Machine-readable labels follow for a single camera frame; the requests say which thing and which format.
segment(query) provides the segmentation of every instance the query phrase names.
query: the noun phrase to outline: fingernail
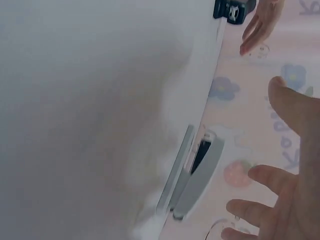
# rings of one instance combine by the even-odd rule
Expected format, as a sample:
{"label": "fingernail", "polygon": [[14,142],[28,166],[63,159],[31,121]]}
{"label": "fingernail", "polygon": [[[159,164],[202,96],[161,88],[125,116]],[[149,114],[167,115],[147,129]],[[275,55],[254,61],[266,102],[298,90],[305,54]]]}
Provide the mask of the fingernail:
{"label": "fingernail", "polygon": [[245,49],[244,47],[240,47],[240,55],[243,56],[245,54]]}
{"label": "fingernail", "polygon": [[274,78],[271,79],[271,84],[277,84],[280,87],[285,87],[286,82],[281,76],[275,76]]}

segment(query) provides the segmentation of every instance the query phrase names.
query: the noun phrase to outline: black clip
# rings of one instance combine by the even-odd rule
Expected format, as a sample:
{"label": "black clip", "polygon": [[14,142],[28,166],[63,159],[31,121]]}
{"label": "black clip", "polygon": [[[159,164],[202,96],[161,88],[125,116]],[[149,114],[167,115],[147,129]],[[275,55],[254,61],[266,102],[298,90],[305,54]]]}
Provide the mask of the black clip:
{"label": "black clip", "polygon": [[227,18],[227,22],[233,25],[244,23],[246,16],[251,13],[257,0],[245,0],[246,2],[236,0],[215,0],[213,18]]}

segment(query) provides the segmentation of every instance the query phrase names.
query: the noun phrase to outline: blue flower print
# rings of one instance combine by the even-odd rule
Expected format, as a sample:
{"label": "blue flower print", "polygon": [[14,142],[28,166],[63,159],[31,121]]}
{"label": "blue flower print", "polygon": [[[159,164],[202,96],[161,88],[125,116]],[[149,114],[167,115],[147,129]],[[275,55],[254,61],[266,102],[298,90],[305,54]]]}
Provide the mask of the blue flower print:
{"label": "blue flower print", "polygon": [[235,93],[240,91],[240,87],[232,83],[227,77],[216,77],[212,81],[209,91],[209,98],[217,97],[220,100],[231,101],[235,98]]}
{"label": "blue flower print", "polygon": [[281,77],[288,88],[299,91],[306,84],[306,69],[301,65],[286,64],[281,68]]}

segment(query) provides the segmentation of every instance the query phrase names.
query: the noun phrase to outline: white plastic panel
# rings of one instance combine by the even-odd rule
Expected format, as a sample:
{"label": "white plastic panel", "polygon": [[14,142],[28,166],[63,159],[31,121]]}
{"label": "white plastic panel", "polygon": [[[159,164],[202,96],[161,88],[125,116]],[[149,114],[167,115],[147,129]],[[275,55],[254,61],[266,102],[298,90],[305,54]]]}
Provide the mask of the white plastic panel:
{"label": "white plastic panel", "polygon": [[0,239],[158,238],[156,205],[218,60],[213,7],[0,2]]}

